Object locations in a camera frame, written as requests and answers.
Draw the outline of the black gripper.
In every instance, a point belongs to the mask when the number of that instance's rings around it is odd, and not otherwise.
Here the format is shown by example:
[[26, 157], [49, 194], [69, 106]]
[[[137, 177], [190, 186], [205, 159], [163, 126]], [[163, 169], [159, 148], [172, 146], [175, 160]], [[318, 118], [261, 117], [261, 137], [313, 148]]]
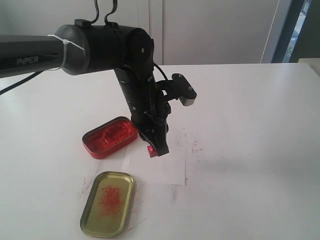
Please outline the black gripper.
[[137, 128], [140, 138], [154, 147], [157, 156], [169, 153], [167, 145], [167, 117], [171, 113], [168, 102], [161, 102], [164, 93], [158, 89], [131, 89], [129, 110], [131, 121]]

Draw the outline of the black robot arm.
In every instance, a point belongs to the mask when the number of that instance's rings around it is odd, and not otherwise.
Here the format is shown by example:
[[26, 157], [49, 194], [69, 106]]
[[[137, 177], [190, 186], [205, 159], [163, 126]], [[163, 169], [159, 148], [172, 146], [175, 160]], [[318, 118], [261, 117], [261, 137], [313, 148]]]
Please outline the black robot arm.
[[11, 77], [61, 68], [77, 76], [113, 70], [142, 139], [158, 156], [169, 152], [168, 105], [154, 78], [154, 41], [138, 27], [84, 19], [47, 36], [2, 35], [0, 75]]

